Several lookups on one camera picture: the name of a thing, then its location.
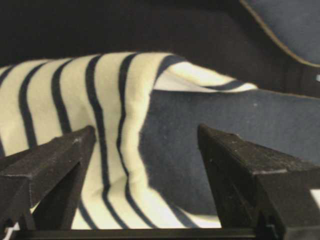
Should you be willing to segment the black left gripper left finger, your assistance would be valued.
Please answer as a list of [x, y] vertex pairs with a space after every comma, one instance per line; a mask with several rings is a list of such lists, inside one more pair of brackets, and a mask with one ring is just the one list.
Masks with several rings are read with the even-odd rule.
[[69, 230], [96, 143], [86, 126], [0, 159], [0, 229]]

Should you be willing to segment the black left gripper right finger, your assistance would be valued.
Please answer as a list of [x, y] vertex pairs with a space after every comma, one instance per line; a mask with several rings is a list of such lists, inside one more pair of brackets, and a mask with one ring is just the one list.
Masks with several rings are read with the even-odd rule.
[[320, 237], [320, 167], [200, 124], [200, 150], [223, 228], [250, 228], [257, 240]]

